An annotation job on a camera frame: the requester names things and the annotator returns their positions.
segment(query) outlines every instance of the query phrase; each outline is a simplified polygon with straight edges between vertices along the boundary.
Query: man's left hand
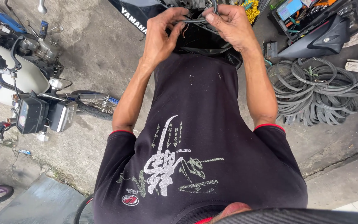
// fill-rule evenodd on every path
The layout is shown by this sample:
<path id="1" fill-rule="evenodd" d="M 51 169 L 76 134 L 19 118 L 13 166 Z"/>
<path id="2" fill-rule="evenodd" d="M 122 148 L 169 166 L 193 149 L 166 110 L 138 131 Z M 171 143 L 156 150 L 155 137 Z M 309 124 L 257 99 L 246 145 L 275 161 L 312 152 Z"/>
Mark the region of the man's left hand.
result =
<path id="1" fill-rule="evenodd" d="M 146 44 L 142 57 L 143 63 L 153 69 L 162 61 L 167 59 L 176 46 L 179 34 L 185 26 L 184 22 L 174 22 L 186 19 L 189 10 L 183 7 L 169 8 L 156 17 L 147 21 Z M 169 28 L 172 32 L 168 37 L 165 29 Z"/>

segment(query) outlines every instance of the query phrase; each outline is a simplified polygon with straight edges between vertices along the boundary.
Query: red sleeve trim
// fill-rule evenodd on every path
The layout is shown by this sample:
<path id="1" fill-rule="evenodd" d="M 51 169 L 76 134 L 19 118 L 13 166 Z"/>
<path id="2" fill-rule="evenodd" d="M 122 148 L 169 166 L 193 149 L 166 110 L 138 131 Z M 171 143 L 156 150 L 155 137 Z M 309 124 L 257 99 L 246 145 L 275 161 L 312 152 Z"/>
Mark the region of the red sleeve trim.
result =
<path id="1" fill-rule="evenodd" d="M 255 131 L 257 128 L 260 128 L 263 126 L 275 126 L 275 127 L 281 128 L 285 132 L 284 128 L 277 124 L 261 124 L 261 125 L 256 126 L 256 128 L 253 131 Z"/>
<path id="2" fill-rule="evenodd" d="M 213 217 L 205 218 L 205 219 L 200 220 L 200 221 L 198 221 L 198 222 L 196 222 L 196 223 L 194 223 L 194 224 L 204 224 L 204 223 L 207 223 L 207 222 L 211 221 L 212 218 L 213 218 Z"/>
<path id="3" fill-rule="evenodd" d="M 116 131 L 113 131 L 112 133 L 117 132 L 117 131 L 124 131 L 124 132 L 128 132 L 128 133 L 131 133 L 132 135 L 134 135 L 133 132 L 127 131 L 127 130 L 116 130 Z"/>

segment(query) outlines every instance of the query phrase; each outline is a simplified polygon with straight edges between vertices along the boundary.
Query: black fairing panel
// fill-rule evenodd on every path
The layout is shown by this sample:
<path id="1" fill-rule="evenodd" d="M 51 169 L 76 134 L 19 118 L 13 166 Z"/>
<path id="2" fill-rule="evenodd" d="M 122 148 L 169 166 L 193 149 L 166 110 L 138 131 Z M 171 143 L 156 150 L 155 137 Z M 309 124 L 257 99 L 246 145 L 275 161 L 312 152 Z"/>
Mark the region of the black fairing panel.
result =
<path id="1" fill-rule="evenodd" d="M 147 33 L 147 20 L 168 8 L 159 0 L 109 0 L 109 2 L 143 34 Z M 201 11 L 196 12 L 194 16 L 197 17 L 200 13 Z M 182 34 L 179 35 L 176 48 L 173 52 L 177 54 L 193 53 L 224 58 L 233 64 L 236 69 L 239 69 L 243 62 L 241 54 L 234 50 L 231 45 L 228 45 L 219 35 L 195 24 L 188 25 L 184 37 Z"/>
<path id="2" fill-rule="evenodd" d="M 349 19 L 338 15 L 280 52 L 278 57 L 303 58 L 336 55 L 350 41 Z"/>

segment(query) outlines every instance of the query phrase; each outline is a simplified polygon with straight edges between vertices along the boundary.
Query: red logo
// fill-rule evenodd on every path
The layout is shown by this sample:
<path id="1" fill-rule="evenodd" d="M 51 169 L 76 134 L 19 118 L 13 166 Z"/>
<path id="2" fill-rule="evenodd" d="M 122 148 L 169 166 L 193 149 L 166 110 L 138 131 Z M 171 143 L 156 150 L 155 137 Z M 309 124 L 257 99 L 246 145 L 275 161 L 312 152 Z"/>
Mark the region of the red logo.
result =
<path id="1" fill-rule="evenodd" d="M 129 206 L 135 206 L 139 203 L 139 199 L 135 195 L 126 195 L 122 197 L 122 202 Z"/>

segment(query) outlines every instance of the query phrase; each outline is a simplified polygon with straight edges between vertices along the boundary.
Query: black rubber belt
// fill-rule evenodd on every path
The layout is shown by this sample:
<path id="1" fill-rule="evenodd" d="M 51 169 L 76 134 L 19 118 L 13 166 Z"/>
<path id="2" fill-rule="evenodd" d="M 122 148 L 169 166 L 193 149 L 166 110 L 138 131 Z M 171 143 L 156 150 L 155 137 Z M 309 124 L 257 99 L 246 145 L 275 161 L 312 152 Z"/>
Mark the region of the black rubber belt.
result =
<path id="1" fill-rule="evenodd" d="M 351 72 L 335 67 L 329 61 L 313 58 L 323 66 L 312 69 L 313 76 L 297 61 L 282 60 L 271 66 L 269 77 L 278 103 L 278 117 L 284 124 L 303 122 L 305 126 L 319 123 L 343 124 L 346 117 L 358 112 L 358 78 Z"/>

